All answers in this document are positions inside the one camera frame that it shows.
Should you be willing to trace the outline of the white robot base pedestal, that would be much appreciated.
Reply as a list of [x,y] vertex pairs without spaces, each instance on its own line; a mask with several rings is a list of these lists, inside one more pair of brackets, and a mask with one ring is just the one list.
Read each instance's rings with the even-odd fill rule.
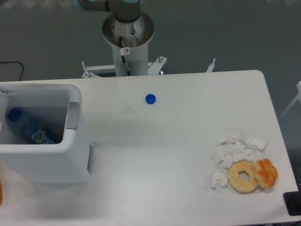
[[108,16],[102,26],[110,44],[117,77],[148,74],[148,44],[154,35],[153,20],[144,12],[131,23]]

